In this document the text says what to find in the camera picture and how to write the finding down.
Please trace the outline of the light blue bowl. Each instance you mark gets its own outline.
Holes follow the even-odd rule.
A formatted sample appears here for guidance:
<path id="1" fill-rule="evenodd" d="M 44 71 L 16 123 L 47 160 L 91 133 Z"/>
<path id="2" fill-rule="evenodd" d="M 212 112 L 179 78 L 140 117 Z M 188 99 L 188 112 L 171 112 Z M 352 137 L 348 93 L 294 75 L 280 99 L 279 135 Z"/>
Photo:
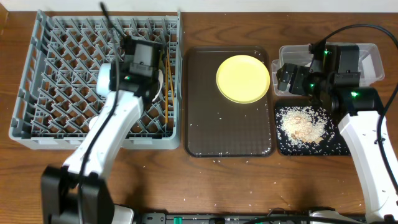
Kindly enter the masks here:
<path id="1" fill-rule="evenodd" d="M 99 68 L 98 79 L 96 84 L 96 92 L 97 94 L 103 97 L 106 97 L 110 92 L 109 90 L 110 73 L 111 73 L 110 70 L 111 70 L 110 63 L 104 63 Z"/>

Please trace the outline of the yellow round plate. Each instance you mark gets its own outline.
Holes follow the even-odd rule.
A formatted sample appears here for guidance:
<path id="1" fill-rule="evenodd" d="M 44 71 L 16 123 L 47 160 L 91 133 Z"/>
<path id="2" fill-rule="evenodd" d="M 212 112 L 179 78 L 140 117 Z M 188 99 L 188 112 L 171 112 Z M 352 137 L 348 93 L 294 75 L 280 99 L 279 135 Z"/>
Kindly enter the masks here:
<path id="1" fill-rule="evenodd" d="M 216 72 L 216 85 L 228 100 L 250 104 L 260 100 L 269 90 L 270 73 L 257 58 L 234 55 L 221 63 Z"/>

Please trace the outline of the pink white bowl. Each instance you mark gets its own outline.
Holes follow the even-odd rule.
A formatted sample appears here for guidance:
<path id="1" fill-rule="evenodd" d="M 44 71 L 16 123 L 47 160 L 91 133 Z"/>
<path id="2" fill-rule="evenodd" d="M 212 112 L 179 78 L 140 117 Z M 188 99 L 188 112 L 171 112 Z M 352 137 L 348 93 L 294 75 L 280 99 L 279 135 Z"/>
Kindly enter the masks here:
<path id="1" fill-rule="evenodd" d="M 162 91 L 162 86 L 164 84 L 164 74 L 161 69 L 158 70 L 158 82 L 157 82 L 157 91 L 155 96 L 152 99 L 152 102 L 154 102 L 160 95 L 160 92 Z"/>

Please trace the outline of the white cup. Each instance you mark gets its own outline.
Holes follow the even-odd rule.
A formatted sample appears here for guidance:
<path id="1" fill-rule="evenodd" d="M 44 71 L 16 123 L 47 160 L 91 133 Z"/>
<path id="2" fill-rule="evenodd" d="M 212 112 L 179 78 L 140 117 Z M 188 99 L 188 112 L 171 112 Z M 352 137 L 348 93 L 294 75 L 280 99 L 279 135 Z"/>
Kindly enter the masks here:
<path id="1" fill-rule="evenodd" d="M 94 126 L 94 124 L 96 123 L 96 120 L 98 119 L 98 117 L 97 116 L 94 116 L 94 117 L 92 117 L 91 119 L 90 119 L 90 122 L 89 122 L 89 129 L 92 129 L 93 128 L 93 126 Z"/>

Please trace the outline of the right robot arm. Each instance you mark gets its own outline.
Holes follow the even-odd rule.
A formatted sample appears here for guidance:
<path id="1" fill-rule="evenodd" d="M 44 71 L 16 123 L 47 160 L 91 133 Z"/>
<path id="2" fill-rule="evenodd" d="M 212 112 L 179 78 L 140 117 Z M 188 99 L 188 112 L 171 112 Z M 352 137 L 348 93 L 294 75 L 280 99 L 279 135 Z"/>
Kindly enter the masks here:
<path id="1" fill-rule="evenodd" d="M 397 223 L 397 158 L 384 119 L 386 106 L 370 85 L 385 76 L 371 43 L 285 45 L 272 69 L 278 107 L 323 108 L 335 119 L 359 177 L 368 223 Z"/>

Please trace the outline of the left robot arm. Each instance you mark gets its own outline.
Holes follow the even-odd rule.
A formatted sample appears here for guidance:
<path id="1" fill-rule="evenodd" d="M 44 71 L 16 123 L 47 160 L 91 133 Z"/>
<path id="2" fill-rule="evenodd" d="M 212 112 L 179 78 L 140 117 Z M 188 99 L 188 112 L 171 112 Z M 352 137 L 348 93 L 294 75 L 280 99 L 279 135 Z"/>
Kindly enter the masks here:
<path id="1" fill-rule="evenodd" d="M 106 185 L 114 160 L 133 124 L 162 91 L 158 42 L 123 38 L 123 60 L 100 66 L 96 92 L 106 98 L 100 114 L 60 168 L 41 176 L 44 223 L 133 223 L 134 210 L 115 204 Z"/>

